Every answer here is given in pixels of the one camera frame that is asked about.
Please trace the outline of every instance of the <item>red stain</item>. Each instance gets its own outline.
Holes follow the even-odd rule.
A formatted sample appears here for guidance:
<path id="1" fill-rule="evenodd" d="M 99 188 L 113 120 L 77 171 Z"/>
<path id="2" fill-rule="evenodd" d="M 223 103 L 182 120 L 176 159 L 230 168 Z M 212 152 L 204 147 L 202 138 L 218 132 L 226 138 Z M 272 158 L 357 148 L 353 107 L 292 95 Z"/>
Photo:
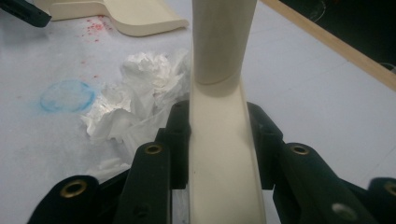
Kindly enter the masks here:
<path id="1" fill-rule="evenodd" d="M 97 20 L 90 19 L 86 20 L 86 22 L 88 23 L 88 25 L 84 28 L 86 34 L 81 36 L 93 35 L 96 37 L 95 39 L 88 40 L 88 42 L 99 42 L 99 38 L 97 37 L 99 37 L 102 31 L 112 31 L 114 29 L 108 24 L 108 21 L 104 19 L 104 16 L 97 16 Z"/>

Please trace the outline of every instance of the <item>cream plastic tube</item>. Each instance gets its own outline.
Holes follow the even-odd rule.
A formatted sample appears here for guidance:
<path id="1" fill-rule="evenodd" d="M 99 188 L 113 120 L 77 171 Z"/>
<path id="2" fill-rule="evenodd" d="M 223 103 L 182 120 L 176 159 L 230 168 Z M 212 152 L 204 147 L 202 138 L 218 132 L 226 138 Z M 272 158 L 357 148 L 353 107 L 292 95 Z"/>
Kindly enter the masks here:
<path id="1" fill-rule="evenodd" d="M 195 80 L 239 77 L 256 0 L 192 0 Z"/>

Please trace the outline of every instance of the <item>black clamp jaw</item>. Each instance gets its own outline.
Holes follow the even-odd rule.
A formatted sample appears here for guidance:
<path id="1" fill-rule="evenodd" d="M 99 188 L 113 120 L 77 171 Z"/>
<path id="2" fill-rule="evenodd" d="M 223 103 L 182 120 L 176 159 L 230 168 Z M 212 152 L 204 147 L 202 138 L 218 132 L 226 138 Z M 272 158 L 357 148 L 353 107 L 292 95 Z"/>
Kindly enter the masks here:
<path id="1" fill-rule="evenodd" d="M 35 27 L 45 27 L 51 16 L 25 0 L 0 0 L 0 8 Z"/>
<path id="2" fill-rule="evenodd" d="M 312 148 L 283 142 L 283 134 L 257 105 L 247 104 L 262 189 L 274 190 L 283 224 L 394 223 L 396 179 L 376 178 L 361 189 L 340 178 Z M 58 183 L 29 224 L 172 223 L 172 189 L 188 182 L 189 102 L 171 110 L 166 128 L 141 146 L 130 170 L 99 185 L 76 175 Z"/>

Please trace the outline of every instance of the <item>wooden edge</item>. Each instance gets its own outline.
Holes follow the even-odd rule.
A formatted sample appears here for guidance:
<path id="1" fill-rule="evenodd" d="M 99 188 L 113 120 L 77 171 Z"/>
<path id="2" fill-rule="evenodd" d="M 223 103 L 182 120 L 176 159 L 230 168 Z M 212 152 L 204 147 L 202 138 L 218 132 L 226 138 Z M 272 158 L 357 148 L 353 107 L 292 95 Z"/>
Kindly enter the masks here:
<path id="1" fill-rule="evenodd" d="M 278 0 L 261 1 L 289 21 L 305 30 L 307 33 L 311 34 L 314 38 L 333 49 L 348 61 L 357 65 L 366 73 L 370 74 L 372 77 L 376 78 L 390 89 L 396 91 L 396 75 L 383 67 L 381 64 L 373 61 L 358 50 L 352 48 L 335 35 L 327 32 L 282 2 Z"/>

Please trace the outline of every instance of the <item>cream plastic base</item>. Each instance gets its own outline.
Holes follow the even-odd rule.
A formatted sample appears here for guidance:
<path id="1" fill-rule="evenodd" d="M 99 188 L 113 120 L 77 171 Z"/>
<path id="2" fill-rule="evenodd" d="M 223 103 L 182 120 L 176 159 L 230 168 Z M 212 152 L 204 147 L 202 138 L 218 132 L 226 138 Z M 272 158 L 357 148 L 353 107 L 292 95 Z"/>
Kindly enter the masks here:
<path id="1" fill-rule="evenodd" d="M 35 0 L 53 21 L 105 15 L 126 35 L 143 36 L 189 25 L 163 0 Z"/>
<path id="2" fill-rule="evenodd" d="M 262 188 L 239 77 L 202 85 L 192 76 L 191 224 L 265 223 Z"/>

